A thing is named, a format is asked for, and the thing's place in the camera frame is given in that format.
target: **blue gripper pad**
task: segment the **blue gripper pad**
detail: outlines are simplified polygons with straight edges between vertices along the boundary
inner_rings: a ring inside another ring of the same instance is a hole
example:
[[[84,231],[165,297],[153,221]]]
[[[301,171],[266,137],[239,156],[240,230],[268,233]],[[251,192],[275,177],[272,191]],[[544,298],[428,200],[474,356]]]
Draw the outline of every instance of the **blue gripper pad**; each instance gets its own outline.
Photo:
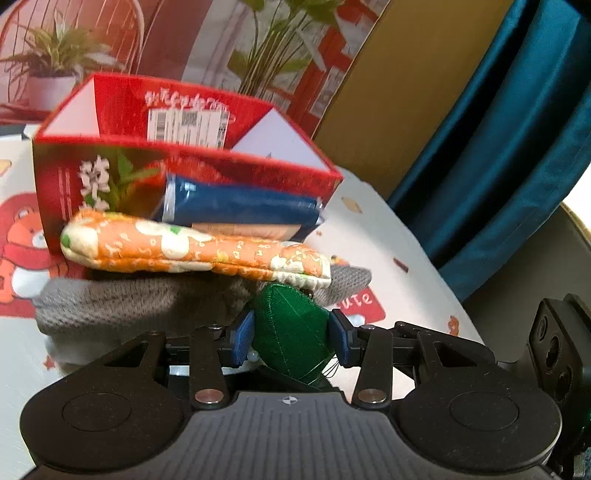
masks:
[[[359,365],[360,349],[357,328],[339,309],[329,314],[329,342],[335,349],[336,357],[345,368]]]
[[[232,327],[233,325],[230,327],[230,332],[228,332],[230,334],[230,341],[232,342],[232,362],[234,365],[240,366],[244,363],[244,360],[246,360],[248,349],[255,336],[254,311],[248,310],[237,327]]]

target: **white flower pot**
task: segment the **white flower pot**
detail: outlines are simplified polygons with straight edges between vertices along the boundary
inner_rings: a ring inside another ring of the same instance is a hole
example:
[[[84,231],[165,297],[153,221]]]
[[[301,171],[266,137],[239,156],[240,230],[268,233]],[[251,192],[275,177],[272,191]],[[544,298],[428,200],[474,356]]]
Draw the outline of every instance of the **white flower pot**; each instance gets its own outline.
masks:
[[[64,100],[76,85],[76,77],[29,77],[29,107],[49,112]]]

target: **red sticker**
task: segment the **red sticker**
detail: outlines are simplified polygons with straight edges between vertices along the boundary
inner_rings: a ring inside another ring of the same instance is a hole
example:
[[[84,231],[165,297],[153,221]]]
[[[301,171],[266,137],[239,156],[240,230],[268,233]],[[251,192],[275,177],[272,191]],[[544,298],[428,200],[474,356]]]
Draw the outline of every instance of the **red sticker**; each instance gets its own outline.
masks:
[[[51,370],[52,368],[56,367],[56,363],[53,361],[53,358],[51,358],[49,355],[47,355],[45,358],[45,361],[43,362],[43,366],[47,370]]]
[[[449,322],[447,322],[447,327],[449,328],[450,335],[457,337],[460,334],[460,321],[457,319],[456,316],[449,316]]]
[[[341,309],[349,321],[357,327],[364,323],[375,323],[386,318],[384,308],[369,287],[338,302],[336,307]]]
[[[408,273],[408,266],[401,262],[398,258],[394,257],[392,260],[394,260],[394,263],[397,264],[397,266],[399,266],[400,268],[402,268],[402,271],[404,273]]]

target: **white sticker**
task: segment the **white sticker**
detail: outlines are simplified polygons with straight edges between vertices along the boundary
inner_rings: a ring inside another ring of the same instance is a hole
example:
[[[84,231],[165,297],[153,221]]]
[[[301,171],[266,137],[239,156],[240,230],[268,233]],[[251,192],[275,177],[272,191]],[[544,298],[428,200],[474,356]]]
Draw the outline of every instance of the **white sticker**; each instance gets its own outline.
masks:
[[[223,148],[227,110],[155,108],[148,113],[148,140]]]

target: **orange fabric pouch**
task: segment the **orange fabric pouch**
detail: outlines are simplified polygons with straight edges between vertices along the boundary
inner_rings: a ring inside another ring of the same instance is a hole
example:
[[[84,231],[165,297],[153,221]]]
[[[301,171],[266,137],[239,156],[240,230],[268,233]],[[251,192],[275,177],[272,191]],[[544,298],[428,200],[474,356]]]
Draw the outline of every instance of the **orange fabric pouch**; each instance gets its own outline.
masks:
[[[330,285],[330,262],[298,242],[209,235],[122,213],[83,209],[63,229],[66,258],[97,270],[211,270],[306,290]]]

